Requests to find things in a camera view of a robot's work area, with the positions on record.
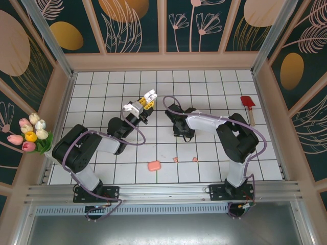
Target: small pink piece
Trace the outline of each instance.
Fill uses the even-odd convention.
[[[157,170],[161,169],[161,164],[159,161],[149,162],[148,169],[149,169],[149,171],[157,171]]]

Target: spatula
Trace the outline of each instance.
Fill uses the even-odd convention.
[[[253,111],[252,111],[252,106],[255,106],[255,103],[252,101],[250,96],[241,96],[241,101],[243,103],[243,106],[246,106],[249,109],[250,125],[255,126]]]

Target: white grid tile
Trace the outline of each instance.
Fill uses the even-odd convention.
[[[144,93],[155,89],[159,95],[154,107],[157,111],[148,117],[147,125],[143,122],[138,125],[146,136],[146,144],[128,145],[118,156],[97,152],[90,160],[90,167],[105,184],[224,181],[228,173],[229,158],[219,137],[198,130],[196,137],[190,142],[174,137],[173,124],[165,115],[162,98],[164,95],[175,95],[184,110],[193,106],[203,113],[216,116],[239,113],[248,121],[247,110],[242,105],[240,96],[249,95],[256,103],[253,108],[257,124],[255,128],[268,140],[268,148],[259,159],[250,163],[247,174],[254,173],[256,180],[280,180],[282,175],[271,137],[249,74],[249,71],[233,70],[79,73],[62,136],[76,124],[106,133],[108,122],[113,117],[120,117],[122,105],[129,101],[134,102]],[[173,100],[169,98],[166,102],[170,106]],[[140,143],[143,139],[134,130],[126,140]],[[257,151],[262,146],[263,143],[260,142]],[[178,164],[173,162],[175,157],[178,157]],[[199,164],[193,162],[194,157],[199,159]],[[150,172],[147,163],[154,160],[161,162],[161,169]],[[71,178],[61,170],[63,169],[60,165],[53,167],[50,184],[70,184]]]

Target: purple cable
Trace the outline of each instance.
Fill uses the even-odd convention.
[[[115,137],[113,137],[113,136],[111,136],[111,135],[107,135],[107,134],[105,134],[105,133],[101,133],[101,132],[97,132],[97,131],[95,131],[95,130],[89,130],[89,131],[86,131],[86,132],[84,132],[84,133],[82,133],[80,136],[78,136],[75,140],[74,140],[74,142],[69,146],[69,148],[68,148],[68,150],[67,150],[67,152],[66,152],[66,154],[65,154],[65,156],[64,156],[64,158],[63,158],[63,160],[62,160],[62,167],[63,167],[63,169],[64,170],[66,170],[70,175],[71,175],[71,177],[76,181],[76,183],[79,185],[79,186],[81,186],[87,193],[89,193],[90,195],[93,195],[94,197],[96,197],[96,198],[100,198],[100,199],[104,199],[104,200],[107,200],[107,201],[119,201],[119,203],[118,203],[118,205],[117,206],[115,206],[109,213],[107,213],[106,215],[104,215],[104,216],[101,216],[100,218],[98,218],[98,219],[90,219],[89,218],[89,214],[90,214],[90,212],[92,212],[92,211],[94,211],[94,210],[100,210],[100,209],[105,209],[105,208],[103,208],[103,207],[100,207],[100,208],[92,208],[92,209],[90,209],[87,213],[86,213],[86,217],[87,217],[87,219],[88,219],[88,221],[94,221],[94,222],[96,222],[96,221],[100,221],[100,220],[102,220],[102,219],[105,219],[106,217],[108,217],[109,215],[111,215],[113,212],[115,212],[115,210],[122,204],[122,202],[123,202],[123,200],[121,200],[121,199],[115,199],[115,198],[106,198],[106,197],[102,197],[102,196],[100,196],[100,195],[97,195],[97,194],[94,194],[92,191],[90,191],[90,190],[88,190],[84,185],[82,185],[81,184],[81,182],[75,177],[75,175],[74,175],[74,173],[69,169],[69,168],[67,168],[66,167],[66,160],[67,160],[67,157],[68,157],[68,155],[69,155],[69,153],[71,152],[71,150],[73,149],[73,147],[75,146],[75,144],[77,143],[77,141],[79,141],[84,135],[86,135],[86,134],[91,134],[91,133],[95,133],[95,134],[101,134],[101,135],[104,135],[104,136],[107,136],[107,137],[109,137],[109,138],[113,138],[113,139],[115,139],[115,140],[117,140],[117,141],[119,141],[119,142],[121,142],[121,143],[124,143],[124,144],[129,144],[129,145],[142,145],[142,144],[145,144],[145,142],[146,142],[146,139],[145,139],[145,136],[144,136],[144,134],[137,128],[137,127],[135,127],[132,123],[130,123],[128,120],[126,120],[126,118],[124,117],[124,115],[123,115],[123,110],[121,111],[121,116],[122,116],[122,118],[123,118],[123,120],[128,124],[128,125],[130,125],[132,128],[134,128],[135,130],[137,130],[140,134],[141,134],[141,136],[142,136],[142,138],[143,138],[143,142],[142,143],[140,143],[140,144],[138,144],[138,143],[129,143],[129,142],[127,142],[127,141],[124,141],[124,140],[121,140],[121,139],[117,139],[117,138],[115,138]]]
[[[257,157],[258,155],[262,154],[262,153],[266,150],[266,148],[267,148],[267,141],[266,141],[265,137],[264,137],[264,136],[263,136],[263,135],[262,135],[258,130],[254,129],[253,127],[251,127],[251,126],[249,126],[249,125],[247,125],[247,124],[244,124],[244,123],[242,123],[242,122],[240,122],[240,121],[235,121],[235,120],[232,120],[232,119],[229,119],[229,118],[226,118],[226,117],[221,117],[221,116],[218,117],[218,116],[213,116],[213,115],[207,115],[207,114],[204,114],[204,113],[202,113],[202,112],[200,112],[200,113],[179,113],[179,112],[173,111],[173,110],[169,109],[168,106],[165,104],[165,99],[166,99],[166,98],[172,98],[174,101],[177,102],[178,106],[181,108],[180,102],[178,101],[178,99],[176,99],[176,98],[173,97],[173,96],[165,96],[165,97],[163,97],[163,99],[162,99],[163,106],[164,106],[164,107],[165,107],[169,112],[171,112],[171,113],[173,113],[173,114],[181,115],[181,116],[198,116],[198,115],[201,114],[201,115],[206,116],[206,117],[209,117],[209,118],[218,119],[218,120],[223,120],[223,121],[229,121],[229,122],[231,122],[231,123],[241,125],[241,126],[243,126],[243,127],[245,127],[245,128],[248,128],[248,129],[254,131],[256,134],[258,134],[258,135],[262,138],[262,140],[263,140],[263,142],[264,142],[264,147],[262,148],[261,151],[259,151],[258,153],[254,154],[253,156],[250,156],[250,157],[248,158],[248,160],[247,160],[246,163],[245,163],[245,168],[244,168],[244,177],[245,177],[246,179],[252,178],[252,180],[253,180],[253,201],[254,201],[254,200],[255,200],[255,181],[254,181],[254,174],[251,174],[250,176],[246,176],[246,172],[247,172],[247,168],[248,168],[249,162],[250,162],[253,158],[255,158],[255,157]],[[228,213],[227,213],[227,214],[228,214],[230,217],[233,217],[234,214],[230,213],[230,211],[229,211],[231,204],[232,204],[232,203],[229,203],[229,204],[228,204]]]

